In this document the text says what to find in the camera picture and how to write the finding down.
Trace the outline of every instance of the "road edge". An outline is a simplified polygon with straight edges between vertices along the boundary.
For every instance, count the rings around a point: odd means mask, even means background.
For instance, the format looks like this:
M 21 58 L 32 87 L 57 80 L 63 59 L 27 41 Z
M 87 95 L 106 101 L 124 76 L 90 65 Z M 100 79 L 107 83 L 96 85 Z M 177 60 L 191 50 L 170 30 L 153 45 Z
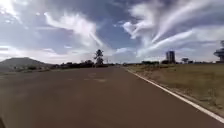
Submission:
M 204 107 L 202 107 L 202 106 L 200 106 L 200 105 L 198 105 L 198 104 L 196 104 L 196 103 L 194 103 L 194 102 L 192 102 L 192 101 L 190 101 L 190 100 L 188 100 L 188 99 L 186 99 L 186 98 L 184 98 L 184 97 L 182 97 L 182 96 L 180 96 L 180 95 L 178 95 L 178 94 L 176 94 L 176 93 L 174 93 L 174 92 L 172 92 L 172 91 L 170 91 L 170 90 L 168 90 L 168 89 L 166 89 L 166 88 L 164 88 L 164 87 L 162 87 L 162 86 L 160 86 L 160 85 L 158 85 L 157 83 L 155 83 L 155 82 L 153 82 L 153 81 L 151 81 L 151 80 L 146 79 L 146 78 L 143 77 L 143 76 L 140 76 L 140 75 L 138 75 L 138 74 L 136 74 L 136 73 L 134 73 L 134 72 L 132 72 L 132 71 L 130 71 L 130 70 L 128 70 L 128 69 L 125 69 L 125 70 L 126 70 L 127 72 L 129 72 L 129 73 L 131 73 L 131 74 L 133 74 L 133 75 L 135 75 L 135 76 L 141 78 L 142 80 L 145 80 L 146 82 L 148 82 L 148 83 L 150 83 L 150 84 L 152 84 L 152 85 L 158 87 L 159 89 L 162 89 L 162 90 L 165 91 L 166 93 L 169 93 L 170 95 L 172 95 L 172 96 L 178 98 L 179 100 L 181 100 L 181 101 L 183 101 L 183 102 L 185 102 L 185 103 L 191 105 L 192 107 L 198 109 L 199 111 L 205 113 L 206 115 L 209 115 L 210 117 L 212 117 L 212 118 L 216 119 L 217 121 L 219 121 L 219 122 L 221 122 L 221 123 L 224 124 L 224 118 L 222 118 L 221 116 L 219 116 L 219 115 L 217 115 L 217 114 L 215 114 L 215 113 L 209 111 L 208 109 L 206 109 L 206 108 L 204 108 Z

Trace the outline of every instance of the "field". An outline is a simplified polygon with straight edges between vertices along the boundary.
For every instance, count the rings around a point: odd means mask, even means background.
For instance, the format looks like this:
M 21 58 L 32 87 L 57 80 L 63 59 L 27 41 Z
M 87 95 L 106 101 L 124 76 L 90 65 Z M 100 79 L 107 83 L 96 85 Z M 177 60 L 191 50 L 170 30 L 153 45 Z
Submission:
M 224 116 L 224 65 L 135 65 L 128 69 Z

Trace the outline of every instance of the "mountain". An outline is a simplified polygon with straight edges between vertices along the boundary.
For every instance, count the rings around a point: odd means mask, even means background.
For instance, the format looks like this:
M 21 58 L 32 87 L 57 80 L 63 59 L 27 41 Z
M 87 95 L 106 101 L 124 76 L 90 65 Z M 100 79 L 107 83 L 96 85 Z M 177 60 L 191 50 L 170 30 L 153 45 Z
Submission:
M 14 67 L 26 67 L 26 66 L 45 67 L 49 65 L 50 64 L 46 64 L 28 57 L 11 58 L 0 62 L 0 68 L 14 68 Z

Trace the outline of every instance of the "road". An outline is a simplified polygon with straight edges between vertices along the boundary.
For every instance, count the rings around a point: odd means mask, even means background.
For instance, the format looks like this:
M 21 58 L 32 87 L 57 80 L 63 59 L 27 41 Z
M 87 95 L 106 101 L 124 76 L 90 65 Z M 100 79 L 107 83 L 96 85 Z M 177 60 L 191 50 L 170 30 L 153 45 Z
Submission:
M 116 67 L 5 76 L 0 105 L 6 128 L 224 128 Z

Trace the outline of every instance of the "building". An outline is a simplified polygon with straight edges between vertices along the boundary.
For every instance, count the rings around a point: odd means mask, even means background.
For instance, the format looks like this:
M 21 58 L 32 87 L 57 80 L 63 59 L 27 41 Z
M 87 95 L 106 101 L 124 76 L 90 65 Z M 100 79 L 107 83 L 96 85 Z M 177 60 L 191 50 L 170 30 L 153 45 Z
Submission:
M 214 54 L 220 58 L 218 63 L 224 63 L 224 41 L 221 41 L 222 48 L 217 50 Z
M 169 63 L 175 63 L 176 62 L 176 60 L 175 60 L 175 52 L 174 51 L 166 52 L 166 60 Z

